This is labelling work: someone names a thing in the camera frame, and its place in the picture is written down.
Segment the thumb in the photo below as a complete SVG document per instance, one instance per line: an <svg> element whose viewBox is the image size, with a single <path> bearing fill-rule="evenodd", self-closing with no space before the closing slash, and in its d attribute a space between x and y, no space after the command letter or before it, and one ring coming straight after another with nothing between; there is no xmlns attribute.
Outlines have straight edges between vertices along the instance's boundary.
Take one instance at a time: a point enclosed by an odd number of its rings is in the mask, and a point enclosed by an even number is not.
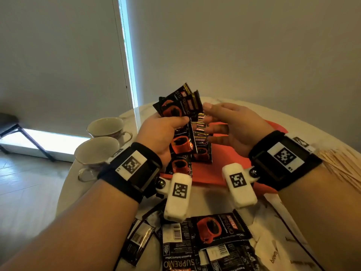
<svg viewBox="0 0 361 271"><path fill-rule="evenodd" d="M179 128L185 126L189 122L189 117L166 117L170 126L173 128Z"/></svg>
<svg viewBox="0 0 361 271"><path fill-rule="evenodd" d="M218 104L203 104L204 113L212 115L212 117L218 118L221 122L229 123L234 117L234 111L224 108Z"/></svg>

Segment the wrist strap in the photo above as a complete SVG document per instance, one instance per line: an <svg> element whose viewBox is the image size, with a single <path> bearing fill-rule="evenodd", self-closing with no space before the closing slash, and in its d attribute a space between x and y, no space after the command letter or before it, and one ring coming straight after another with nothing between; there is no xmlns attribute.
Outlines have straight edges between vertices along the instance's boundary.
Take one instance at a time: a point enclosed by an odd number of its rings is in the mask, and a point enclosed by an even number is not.
<svg viewBox="0 0 361 271"><path fill-rule="evenodd" d="M248 156L259 173L258 182L277 191L322 163L319 157L277 130L259 141Z"/></svg>
<svg viewBox="0 0 361 271"><path fill-rule="evenodd" d="M150 183L162 166L158 155L136 142L119 150L107 162L109 165L99 173L98 179L106 181L138 203L142 201L144 191L147 189L149 192Z"/></svg>

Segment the bundle of wooden sticks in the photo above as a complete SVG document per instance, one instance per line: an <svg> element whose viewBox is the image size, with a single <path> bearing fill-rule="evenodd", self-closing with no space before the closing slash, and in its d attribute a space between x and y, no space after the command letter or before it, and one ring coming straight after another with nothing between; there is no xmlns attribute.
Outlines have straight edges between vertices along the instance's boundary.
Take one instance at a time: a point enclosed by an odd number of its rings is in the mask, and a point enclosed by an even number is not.
<svg viewBox="0 0 361 271"><path fill-rule="evenodd" d="M361 159L346 148L318 150L316 154L332 174L361 193Z"/></svg>

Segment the black cord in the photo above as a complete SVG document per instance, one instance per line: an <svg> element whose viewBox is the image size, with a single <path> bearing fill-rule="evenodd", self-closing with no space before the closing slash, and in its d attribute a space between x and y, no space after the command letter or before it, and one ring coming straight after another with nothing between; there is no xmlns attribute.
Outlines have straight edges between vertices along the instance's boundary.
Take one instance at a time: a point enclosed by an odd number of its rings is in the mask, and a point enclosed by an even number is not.
<svg viewBox="0 0 361 271"><path fill-rule="evenodd" d="M125 241L127 240L131 240L134 236L134 234L137 232L138 228L142 225L142 223L144 223L144 221L151 215L153 214L154 212L158 211L158 210L164 210L164 207L165 207L165 204L167 203L167 199L164 199L162 200L160 203L158 203L155 207L153 207L151 210L149 210L147 213L145 213L143 216L142 216L142 220L140 221L140 223L136 226L136 228L133 230L133 232L131 233L131 235L129 236L129 238L126 238ZM113 271L116 270L116 268L118 267L118 264L119 264L119 261L120 261L120 258L121 258L121 254L122 254L122 251L120 250L120 253L119 253L119 256L118 256L118 259L114 265L114 268L113 268Z"/></svg>
<svg viewBox="0 0 361 271"><path fill-rule="evenodd" d="M322 270L325 271L325 269L323 269L323 267L321 266L321 264L318 263L318 261L311 255L311 253L309 253L309 251L303 246L303 244L296 238L295 234L293 234L292 230L288 227L287 223L284 221L284 219L282 218L282 216L278 213L278 211L276 210L276 208L274 208L274 206L268 201L268 204L273 208L273 210L276 212L276 214L279 216L279 218L281 219L281 221L283 222L283 224L286 226L287 230L291 233L292 237L296 240L296 242L303 248L303 250L307 253L307 255L309 255L309 257L315 262L315 264L317 264L317 266Z"/></svg>

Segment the chair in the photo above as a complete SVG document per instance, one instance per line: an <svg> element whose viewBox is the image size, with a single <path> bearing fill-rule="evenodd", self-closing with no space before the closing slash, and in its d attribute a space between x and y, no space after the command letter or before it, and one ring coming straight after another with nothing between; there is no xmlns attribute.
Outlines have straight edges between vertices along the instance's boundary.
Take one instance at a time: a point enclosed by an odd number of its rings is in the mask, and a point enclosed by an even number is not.
<svg viewBox="0 0 361 271"><path fill-rule="evenodd" d="M0 139L8 134L21 132L29 141L31 141L49 160L55 161L54 157L51 156L45 149L41 147L29 134L19 125L19 119L13 115L0 113ZM0 150L5 154L10 152L0 145Z"/></svg>

